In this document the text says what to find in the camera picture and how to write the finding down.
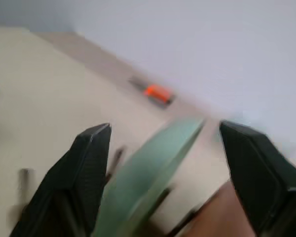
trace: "white wall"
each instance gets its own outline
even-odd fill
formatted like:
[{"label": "white wall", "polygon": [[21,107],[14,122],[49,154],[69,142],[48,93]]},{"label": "white wall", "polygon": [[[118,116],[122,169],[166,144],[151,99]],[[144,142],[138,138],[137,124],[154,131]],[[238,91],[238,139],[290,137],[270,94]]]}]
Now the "white wall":
[{"label": "white wall", "polygon": [[196,104],[296,143],[296,0],[1,0],[0,24],[74,29]]}]

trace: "orange object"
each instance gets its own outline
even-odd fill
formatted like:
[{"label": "orange object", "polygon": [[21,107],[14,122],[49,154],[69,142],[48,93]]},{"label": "orange object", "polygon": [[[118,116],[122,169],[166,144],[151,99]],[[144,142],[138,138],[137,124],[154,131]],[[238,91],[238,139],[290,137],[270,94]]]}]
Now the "orange object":
[{"label": "orange object", "polygon": [[164,103],[170,103],[173,95],[162,86],[152,84],[144,90],[144,95],[154,97]]}]

